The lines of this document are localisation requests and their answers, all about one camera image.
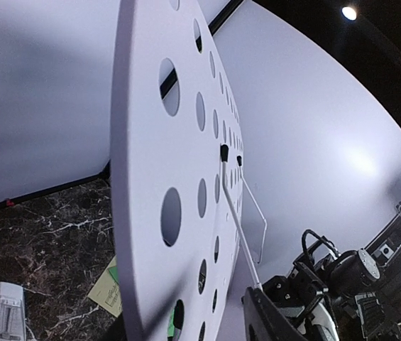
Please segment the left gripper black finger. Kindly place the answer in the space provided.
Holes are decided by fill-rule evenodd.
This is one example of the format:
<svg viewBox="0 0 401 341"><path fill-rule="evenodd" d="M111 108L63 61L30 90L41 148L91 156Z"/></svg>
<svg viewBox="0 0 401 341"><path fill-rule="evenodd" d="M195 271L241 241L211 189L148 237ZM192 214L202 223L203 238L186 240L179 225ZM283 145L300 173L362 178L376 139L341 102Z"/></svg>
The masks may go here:
<svg viewBox="0 0 401 341"><path fill-rule="evenodd" d="M246 289L243 296L243 311L247 340L306 340L259 288Z"/></svg>

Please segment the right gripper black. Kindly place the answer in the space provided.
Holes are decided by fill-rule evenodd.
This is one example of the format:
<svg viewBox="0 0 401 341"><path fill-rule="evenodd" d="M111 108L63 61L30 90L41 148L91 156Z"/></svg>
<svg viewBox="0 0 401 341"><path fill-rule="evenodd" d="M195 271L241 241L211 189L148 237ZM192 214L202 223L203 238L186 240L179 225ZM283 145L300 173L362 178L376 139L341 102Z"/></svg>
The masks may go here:
<svg viewBox="0 0 401 341"><path fill-rule="evenodd" d="M328 297L331 275L356 250L340 253L335 244L311 229L301 237L302 253L286 276L274 276L263 284L263 292L290 320L302 320L301 334L307 340L338 340L336 320Z"/></svg>

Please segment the green sheet music page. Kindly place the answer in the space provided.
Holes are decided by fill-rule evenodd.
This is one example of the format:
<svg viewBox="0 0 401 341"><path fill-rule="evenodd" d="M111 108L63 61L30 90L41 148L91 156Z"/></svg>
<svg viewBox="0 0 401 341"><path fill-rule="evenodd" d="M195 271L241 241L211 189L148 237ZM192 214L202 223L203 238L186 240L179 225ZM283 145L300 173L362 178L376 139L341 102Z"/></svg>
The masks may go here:
<svg viewBox="0 0 401 341"><path fill-rule="evenodd" d="M109 275L112 277L115 283L119 283L118 268L116 265L109 266L107 268Z"/></svg>

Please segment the white perforated music stand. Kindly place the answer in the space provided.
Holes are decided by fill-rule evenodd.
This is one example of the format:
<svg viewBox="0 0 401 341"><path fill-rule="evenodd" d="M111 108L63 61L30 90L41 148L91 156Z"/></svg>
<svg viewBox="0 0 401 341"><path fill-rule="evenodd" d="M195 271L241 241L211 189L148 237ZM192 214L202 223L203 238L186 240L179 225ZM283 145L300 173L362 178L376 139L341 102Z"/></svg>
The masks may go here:
<svg viewBox="0 0 401 341"><path fill-rule="evenodd" d="M214 340L238 253L238 104L196 1L122 1L111 92L111 203L126 336Z"/></svg>

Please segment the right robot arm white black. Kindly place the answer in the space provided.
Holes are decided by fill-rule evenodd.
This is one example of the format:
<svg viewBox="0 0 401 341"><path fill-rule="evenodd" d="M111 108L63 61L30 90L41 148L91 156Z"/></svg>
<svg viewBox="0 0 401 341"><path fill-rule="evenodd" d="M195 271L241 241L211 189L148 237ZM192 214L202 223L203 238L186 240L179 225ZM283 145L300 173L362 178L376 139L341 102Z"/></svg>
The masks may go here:
<svg viewBox="0 0 401 341"><path fill-rule="evenodd" d="M263 291L307 340L401 340L401 202L366 247L339 251L307 229L286 276Z"/></svg>

